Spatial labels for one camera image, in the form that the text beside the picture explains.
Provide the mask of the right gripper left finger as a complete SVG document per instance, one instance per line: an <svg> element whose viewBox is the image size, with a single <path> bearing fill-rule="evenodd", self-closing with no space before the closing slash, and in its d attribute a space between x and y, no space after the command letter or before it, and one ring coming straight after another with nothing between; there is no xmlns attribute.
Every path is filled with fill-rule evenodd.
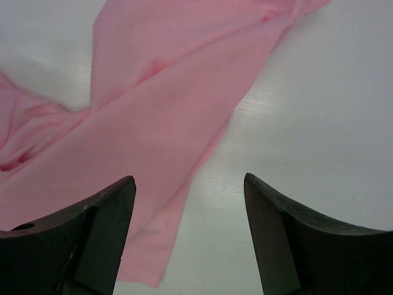
<svg viewBox="0 0 393 295"><path fill-rule="evenodd" d="M133 214L126 176L43 218L1 231L1 294L112 294Z"/></svg>

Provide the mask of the pink t shirt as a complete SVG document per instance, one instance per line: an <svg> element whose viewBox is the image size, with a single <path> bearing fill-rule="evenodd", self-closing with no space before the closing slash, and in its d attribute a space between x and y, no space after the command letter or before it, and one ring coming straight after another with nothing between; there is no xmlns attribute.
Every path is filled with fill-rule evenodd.
<svg viewBox="0 0 393 295"><path fill-rule="evenodd" d="M325 1L108 1L93 27L89 107L74 112L1 77L1 227L131 175L118 278L156 288L193 174L270 52Z"/></svg>

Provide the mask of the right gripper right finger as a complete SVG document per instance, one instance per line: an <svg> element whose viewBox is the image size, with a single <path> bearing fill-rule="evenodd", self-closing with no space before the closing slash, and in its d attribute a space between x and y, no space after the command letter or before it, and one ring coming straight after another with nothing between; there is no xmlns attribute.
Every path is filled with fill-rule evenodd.
<svg viewBox="0 0 393 295"><path fill-rule="evenodd" d="M326 216L251 173L244 199L264 294L392 293L392 232Z"/></svg>

